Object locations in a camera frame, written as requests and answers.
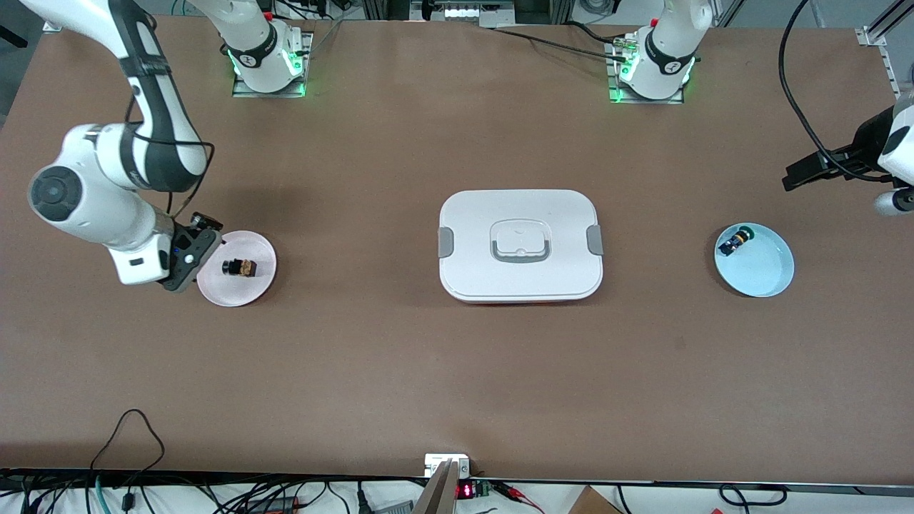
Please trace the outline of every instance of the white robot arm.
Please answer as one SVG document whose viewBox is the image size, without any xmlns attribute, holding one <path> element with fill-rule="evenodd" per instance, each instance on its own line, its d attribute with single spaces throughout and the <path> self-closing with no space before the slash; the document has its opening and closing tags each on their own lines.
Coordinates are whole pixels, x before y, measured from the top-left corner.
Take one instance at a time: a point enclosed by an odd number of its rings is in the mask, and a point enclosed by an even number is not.
<svg viewBox="0 0 914 514">
<path fill-rule="evenodd" d="M 187 191 L 207 167 L 204 144 L 187 119 L 153 19 L 133 0 L 21 1 L 106 47 L 119 60 L 143 113 L 141 123 L 70 129 L 58 158 L 32 179 L 32 209 L 51 225 L 108 248 L 122 283 L 159 282 L 166 290 L 183 291 L 218 247 L 221 225 L 198 214 L 190 226 L 179 225 L 136 193 Z M 253 90 L 277 91 L 301 75 L 301 69 L 286 65 L 294 57 L 288 45 L 295 31 L 282 22 L 268 23 L 256 2 L 195 4 L 213 20 Z"/>
<path fill-rule="evenodd" d="M 620 80 L 650 100 L 673 96 L 695 65 L 695 52 L 712 19 L 708 0 L 664 0 L 656 25 L 634 33 L 636 48 Z"/>
<path fill-rule="evenodd" d="M 254 0 L 192 0 L 216 26 L 235 72 L 257 92 L 275 92 L 300 77 L 302 30 L 267 21 Z"/>
<path fill-rule="evenodd" d="M 895 178 L 893 190 L 876 198 L 876 212 L 898 216 L 914 210 L 914 90 L 898 99 L 878 163 Z"/>
<path fill-rule="evenodd" d="M 914 211 L 914 129 L 911 125 L 914 125 L 914 91 L 901 96 L 894 107 L 863 122 L 854 134 L 854 141 L 829 152 L 829 159 L 815 152 L 787 166 L 787 175 L 781 179 L 784 190 L 793 191 L 816 180 L 862 177 L 893 186 L 892 190 L 876 198 L 877 213 L 899 216 Z"/>
</svg>

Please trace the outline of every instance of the small object on plate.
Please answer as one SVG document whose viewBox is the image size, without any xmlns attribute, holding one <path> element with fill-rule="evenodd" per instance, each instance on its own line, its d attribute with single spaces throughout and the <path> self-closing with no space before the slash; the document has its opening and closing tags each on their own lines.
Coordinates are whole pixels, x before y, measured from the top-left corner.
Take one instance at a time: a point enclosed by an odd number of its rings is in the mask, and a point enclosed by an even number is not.
<svg viewBox="0 0 914 514">
<path fill-rule="evenodd" d="M 257 263 L 248 259 L 223 261 L 222 272 L 226 275 L 257 276 Z"/>
<path fill-rule="evenodd" d="M 266 293 L 276 276 L 276 251 L 266 238 L 238 230 L 222 234 L 225 244 L 213 252 L 197 273 L 197 287 L 210 302 L 223 307 L 246 305 Z M 233 260 L 257 263 L 257 274 L 240 280 L 222 272 L 222 264 Z"/>
<path fill-rule="evenodd" d="M 724 241 L 724 244 L 721 244 L 717 248 L 724 256 L 728 256 L 753 237 L 755 237 L 755 233 L 752 229 L 743 225 L 742 227 L 739 227 L 737 233 L 733 234 L 733 237 Z"/>
<path fill-rule="evenodd" d="M 752 244 L 726 255 L 721 246 L 745 228 L 752 230 Z M 714 264 L 727 284 L 747 296 L 775 296 L 793 280 L 793 254 L 787 242 L 758 223 L 739 223 L 721 232 L 714 245 Z"/>
</svg>

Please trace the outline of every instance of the metal mounting plate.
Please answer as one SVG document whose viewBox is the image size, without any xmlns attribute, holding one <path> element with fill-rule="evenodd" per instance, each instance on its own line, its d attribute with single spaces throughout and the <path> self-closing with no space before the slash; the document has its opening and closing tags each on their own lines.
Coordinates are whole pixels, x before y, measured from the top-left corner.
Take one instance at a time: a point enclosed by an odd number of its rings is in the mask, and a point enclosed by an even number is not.
<svg viewBox="0 0 914 514">
<path fill-rule="evenodd" d="M 855 28 L 854 33 L 857 34 L 857 43 L 860 43 L 861 47 L 884 47 L 886 45 L 886 39 L 884 37 L 870 39 L 869 27 L 867 26 Z"/>
<path fill-rule="evenodd" d="M 438 465 L 449 459 L 457 461 L 460 465 L 460 479 L 470 477 L 470 457 L 464 454 L 425 454 L 425 473 L 423 476 L 431 478 L 431 475 L 438 469 Z"/>
<path fill-rule="evenodd" d="M 626 37 L 633 38 L 634 34 L 626 35 Z M 618 48 L 610 43 L 603 44 L 603 51 L 610 56 L 624 56 Z M 628 84 L 619 80 L 622 66 L 625 66 L 625 64 L 606 58 L 606 75 L 610 80 L 610 100 L 614 103 L 664 103 L 667 105 L 678 105 L 686 101 L 681 86 L 670 98 L 665 98 L 663 100 L 650 100 L 644 98 L 640 94 L 634 92 Z"/>
</svg>

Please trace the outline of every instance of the power cord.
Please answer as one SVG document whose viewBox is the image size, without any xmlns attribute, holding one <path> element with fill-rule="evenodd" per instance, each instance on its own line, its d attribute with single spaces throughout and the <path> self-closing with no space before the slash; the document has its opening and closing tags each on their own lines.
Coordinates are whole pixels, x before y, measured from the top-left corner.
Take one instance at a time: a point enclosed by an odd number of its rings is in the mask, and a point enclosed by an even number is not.
<svg viewBox="0 0 914 514">
<path fill-rule="evenodd" d="M 127 104 L 127 112 L 123 116 L 124 123 L 130 123 L 130 115 L 133 112 L 133 106 L 135 104 L 136 104 L 136 98 L 131 94 L 130 102 Z M 175 212 L 174 214 L 172 214 L 171 208 L 172 208 L 172 202 L 175 198 L 175 194 L 170 191 L 168 192 L 168 205 L 165 207 L 165 214 L 170 216 L 172 219 L 176 219 L 184 211 L 184 209 L 187 208 L 187 206 L 190 204 L 191 200 L 193 200 L 194 197 L 197 195 L 197 192 L 200 189 L 200 185 L 203 184 L 203 177 L 205 177 L 207 175 L 207 171 L 209 171 L 209 165 L 212 164 L 213 157 L 216 156 L 216 146 L 208 141 L 176 141 L 176 140 L 154 139 L 152 137 L 146 137 L 144 135 L 139 135 L 136 132 L 133 133 L 133 137 L 139 139 L 140 141 L 145 141 L 146 143 L 155 143 L 157 145 L 203 146 L 204 148 L 209 150 L 209 153 L 207 154 L 207 162 L 203 166 L 203 173 L 200 174 L 200 178 L 197 180 L 197 183 L 194 185 L 194 189 L 191 190 L 190 194 L 187 195 L 187 198 L 185 198 L 184 201 L 181 203 L 181 207 L 178 208 L 177 212 Z"/>
<path fill-rule="evenodd" d="M 622 492 L 622 486 L 616 485 L 616 490 L 619 491 L 619 501 L 622 503 L 622 508 L 625 509 L 625 514 L 632 514 L 628 508 L 628 503 L 625 503 L 625 493 Z"/>
<path fill-rule="evenodd" d="M 717 490 L 717 493 L 720 495 L 720 499 L 724 500 L 728 505 L 733 507 L 743 507 L 746 514 L 751 514 L 749 512 L 749 507 L 776 507 L 781 503 L 787 501 L 787 488 L 778 489 L 781 492 L 781 497 L 773 501 L 746 501 L 746 497 L 743 496 L 742 491 L 740 491 L 736 486 L 732 484 L 721 484 L 720 488 Z M 733 491 L 737 493 L 739 501 L 733 501 L 730 498 L 727 498 L 727 495 L 724 494 L 724 491 Z"/>
<path fill-rule="evenodd" d="M 850 171 L 839 163 L 832 154 L 825 149 L 825 146 L 822 144 L 822 140 L 819 139 L 819 136 L 816 135 L 813 127 L 809 124 L 809 120 L 806 119 L 806 115 L 800 110 L 800 106 L 797 105 L 796 100 L 793 99 L 793 93 L 791 93 L 790 86 L 787 85 L 787 77 L 784 74 L 784 54 L 787 49 L 787 39 L 791 35 L 793 30 L 793 24 L 796 23 L 797 17 L 800 15 L 800 12 L 806 7 L 806 4 L 809 3 L 809 0 L 801 0 L 800 4 L 797 5 L 796 10 L 793 11 L 790 21 L 787 22 L 787 27 L 784 28 L 784 35 L 781 37 L 781 47 L 778 49 L 778 75 L 781 79 L 781 88 L 784 90 L 784 96 L 787 97 L 787 102 L 791 105 L 793 112 L 796 113 L 797 118 L 800 119 L 800 124 L 802 128 L 809 135 L 810 139 L 813 140 L 815 147 L 819 150 L 819 154 L 825 159 L 826 162 L 831 163 L 835 168 L 837 168 L 841 173 L 853 178 L 857 178 L 866 182 L 891 182 L 892 177 L 890 175 L 884 175 L 882 177 L 872 177 L 870 175 L 860 175 L 856 172 Z"/>
<path fill-rule="evenodd" d="M 508 486 L 505 482 L 499 482 L 492 480 L 489 482 L 492 485 L 492 490 L 496 493 L 502 495 L 503 497 L 515 501 L 517 503 L 527 505 L 539 511 L 539 514 L 546 514 L 546 512 L 539 507 L 536 502 L 532 499 L 527 498 L 526 495 L 520 492 L 516 487 Z"/>
<path fill-rule="evenodd" d="M 555 41 L 549 41 L 548 39 L 543 39 L 542 37 L 528 36 L 527 34 L 521 34 L 519 32 L 512 32 L 510 30 L 502 30 L 500 28 L 493 28 L 493 31 L 499 34 L 507 34 L 508 36 L 522 37 L 524 39 L 529 39 L 530 41 L 536 41 L 537 43 L 542 43 L 544 45 L 549 45 L 555 48 L 561 48 L 569 52 L 577 52 L 579 54 L 590 55 L 594 57 L 599 57 L 601 59 L 611 59 L 617 62 L 624 62 L 625 58 L 622 56 L 613 56 L 604 52 L 595 52 L 592 50 L 585 50 L 584 48 L 575 48 L 569 45 L 563 45 L 561 43 L 556 43 Z"/>
<path fill-rule="evenodd" d="M 362 481 L 358 481 L 358 492 L 356 493 L 358 497 L 358 514 L 373 514 L 371 506 L 368 505 L 368 499 L 365 498 L 365 491 L 362 489 Z"/>
<path fill-rule="evenodd" d="M 592 37 L 592 38 L 598 40 L 600 43 L 609 43 L 609 44 L 612 44 L 613 41 L 615 41 L 617 37 L 625 37 L 625 34 L 624 34 L 624 33 L 622 33 L 622 34 L 616 34 L 615 36 L 603 37 L 603 36 L 598 35 L 596 32 L 590 30 L 590 27 L 584 25 L 583 23 L 579 23 L 579 22 L 577 22 L 577 21 L 574 21 L 574 20 L 569 20 L 569 21 L 565 22 L 565 25 L 571 25 L 572 27 L 580 28 L 580 29 L 583 30 L 588 36 L 590 36 L 590 37 Z"/>
<path fill-rule="evenodd" d="M 345 499 L 343 499 L 343 497 L 336 494 L 336 491 L 334 491 L 334 489 L 332 487 L 330 487 L 330 482 L 324 482 L 324 483 L 327 485 L 327 490 L 330 491 L 330 494 L 334 495 L 337 498 L 340 498 L 340 501 L 343 502 L 343 506 L 345 507 L 345 514 L 351 514 L 351 512 L 349 512 L 349 503 Z"/>
<path fill-rule="evenodd" d="M 301 16 L 301 17 L 304 18 L 304 19 L 308 19 L 308 16 L 305 16 L 303 13 L 311 13 L 311 14 L 313 14 L 313 15 L 318 15 L 318 16 L 320 16 L 321 18 L 329 18 L 329 19 L 331 19 L 331 20 L 334 19 L 333 16 L 330 16 L 330 15 L 328 15 L 328 14 L 326 14 L 326 13 L 320 13 L 320 12 L 315 11 L 315 10 L 313 10 L 313 9 L 308 9 L 308 8 L 306 8 L 306 7 L 299 7 L 299 6 L 296 6 L 296 5 L 292 5 L 292 4 L 290 4 L 289 2 L 286 2 L 286 0 L 274 0 L 274 1 L 279 2 L 280 4 L 285 5 L 286 7 L 289 7 L 291 10 L 295 11 L 295 13 L 297 13 L 298 16 Z"/>
<path fill-rule="evenodd" d="M 150 468 L 152 468 L 156 464 L 162 462 L 162 459 L 165 458 L 165 443 L 162 442 L 162 438 L 159 437 L 159 434 L 157 434 L 155 432 L 155 429 L 153 429 L 152 424 L 149 423 L 149 418 L 146 417 L 146 413 L 139 409 L 127 409 L 126 411 L 124 411 L 124 413 L 121 414 L 121 418 L 118 419 L 117 424 L 114 425 L 114 431 L 112 432 L 111 436 L 108 437 L 108 441 L 105 442 L 104 446 L 101 447 L 101 450 L 99 450 L 99 452 L 97 454 L 95 454 L 95 456 L 92 458 L 92 461 L 89 463 L 89 472 L 87 473 L 87 480 L 86 480 L 86 483 L 84 486 L 85 496 L 86 496 L 86 514 L 92 513 L 92 509 L 91 509 L 91 506 L 89 503 L 89 483 L 90 483 L 89 479 L 92 476 L 92 472 L 95 471 L 95 464 L 98 462 L 99 458 L 101 458 L 101 456 L 105 453 L 105 451 L 108 450 L 108 447 L 111 446 L 112 441 L 114 441 L 114 437 L 117 436 L 117 433 L 120 432 L 120 430 L 121 430 L 121 425 L 123 424 L 123 421 L 127 418 L 127 416 L 129 414 L 131 414 L 133 412 L 140 414 L 140 417 L 143 418 L 143 423 L 145 423 L 145 425 L 146 425 L 146 430 L 155 439 L 155 442 L 159 445 L 159 456 L 156 457 L 155 460 L 152 463 L 150 463 L 148 466 L 146 466 L 143 469 L 141 469 L 140 471 L 137 471 L 136 473 L 134 473 L 128 479 L 128 483 L 133 482 L 133 480 L 136 477 L 138 477 L 142 473 L 145 473 L 146 471 L 149 471 Z M 99 476 L 96 476 L 96 480 L 95 480 L 96 494 L 99 497 L 99 501 L 101 503 L 102 510 L 105 511 L 105 514 L 111 514 L 111 511 L 108 509 L 108 506 L 104 502 L 104 497 L 101 495 L 100 480 L 101 480 L 101 478 Z M 146 493 L 145 493 L 145 490 L 143 489 L 142 485 L 140 485 L 140 492 L 143 493 L 143 499 L 146 500 L 146 506 L 149 507 L 150 512 L 153 512 L 152 506 L 149 505 L 149 500 L 146 499 Z"/>
</svg>

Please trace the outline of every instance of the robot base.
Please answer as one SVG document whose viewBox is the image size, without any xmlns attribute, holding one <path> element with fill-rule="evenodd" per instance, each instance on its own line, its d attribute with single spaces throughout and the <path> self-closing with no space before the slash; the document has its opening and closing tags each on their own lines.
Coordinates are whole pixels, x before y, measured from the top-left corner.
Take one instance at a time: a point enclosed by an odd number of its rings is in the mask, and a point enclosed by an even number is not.
<svg viewBox="0 0 914 514">
<path fill-rule="evenodd" d="M 298 27 L 293 27 L 292 51 L 301 52 L 301 56 L 290 55 L 289 66 L 302 69 L 302 75 L 293 79 L 279 91 L 259 92 L 248 87 L 244 80 L 235 73 L 231 95 L 239 98 L 302 98 L 307 89 L 308 69 L 311 65 L 311 45 L 314 42 L 313 32 L 302 32 Z"/>
<path fill-rule="evenodd" d="M 627 34 L 625 36 L 626 39 L 633 39 L 634 37 L 634 34 Z M 619 48 L 610 43 L 603 44 L 603 51 L 607 55 L 627 57 L 624 51 L 620 51 Z M 677 91 L 676 94 L 670 98 L 663 100 L 651 100 L 644 98 L 640 94 L 634 92 L 631 86 L 619 79 L 619 76 L 623 74 L 622 69 L 625 68 L 625 66 L 627 65 L 624 62 L 616 62 L 615 60 L 609 58 L 606 59 L 606 74 L 610 80 L 611 101 L 615 103 L 666 103 L 673 105 L 685 102 L 682 87 L 680 87 L 679 91 Z"/>
</svg>

